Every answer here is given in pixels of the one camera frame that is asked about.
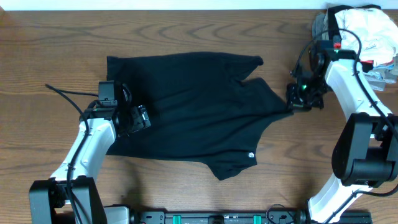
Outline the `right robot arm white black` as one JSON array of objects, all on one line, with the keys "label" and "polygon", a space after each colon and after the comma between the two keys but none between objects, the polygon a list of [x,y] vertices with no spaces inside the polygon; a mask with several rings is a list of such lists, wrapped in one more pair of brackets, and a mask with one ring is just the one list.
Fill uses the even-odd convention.
[{"label": "right robot arm white black", "polygon": [[374,191],[397,178],[397,116],[384,106],[366,83],[358,53],[331,45],[308,51],[311,71],[301,65],[287,86],[287,105],[294,111],[324,107],[323,95],[333,91],[346,124],[332,153],[333,173],[322,189],[307,200],[295,223],[338,223],[360,196],[388,197],[397,192]]}]

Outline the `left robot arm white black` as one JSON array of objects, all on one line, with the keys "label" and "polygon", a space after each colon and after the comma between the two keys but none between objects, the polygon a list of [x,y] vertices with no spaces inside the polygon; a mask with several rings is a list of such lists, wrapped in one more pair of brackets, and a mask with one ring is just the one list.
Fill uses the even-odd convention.
[{"label": "left robot arm white black", "polygon": [[78,136],[59,168],[47,180],[36,180],[29,189],[33,223],[130,223],[126,205],[105,207],[96,179],[110,146],[121,134],[150,126],[143,105],[87,108]]}]

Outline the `pile of clothes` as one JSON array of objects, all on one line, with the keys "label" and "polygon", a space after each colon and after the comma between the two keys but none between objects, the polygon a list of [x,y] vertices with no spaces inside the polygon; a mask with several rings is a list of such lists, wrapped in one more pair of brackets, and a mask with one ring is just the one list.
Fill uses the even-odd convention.
[{"label": "pile of clothes", "polygon": [[333,40],[343,49],[357,51],[373,90],[384,91],[397,81],[397,25],[378,5],[333,6],[312,23],[312,36]]}]

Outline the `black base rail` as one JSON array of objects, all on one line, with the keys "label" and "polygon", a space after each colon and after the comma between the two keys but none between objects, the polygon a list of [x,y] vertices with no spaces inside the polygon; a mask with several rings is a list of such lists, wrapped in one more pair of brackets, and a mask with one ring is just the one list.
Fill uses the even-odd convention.
[{"label": "black base rail", "polygon": [[135,224],[294,224],[313,223],[304,214],[296,215],[289,209],[272,209],[257,213],[172,213],[150,211],[134,214],[131,223]]}]

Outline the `black t-shirt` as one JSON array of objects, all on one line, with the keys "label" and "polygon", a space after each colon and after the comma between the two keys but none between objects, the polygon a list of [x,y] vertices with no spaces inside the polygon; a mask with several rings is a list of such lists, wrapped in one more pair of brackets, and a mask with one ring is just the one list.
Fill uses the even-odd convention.
[{"label": "black t-shirt", "polygon": [[201,162],[219,180],[255,166],[257,144],[292,114],[261,78],[259,56],[192,52],[107,58],[107,78],[127,85],[150,126],[118,137],[111,156]]}]

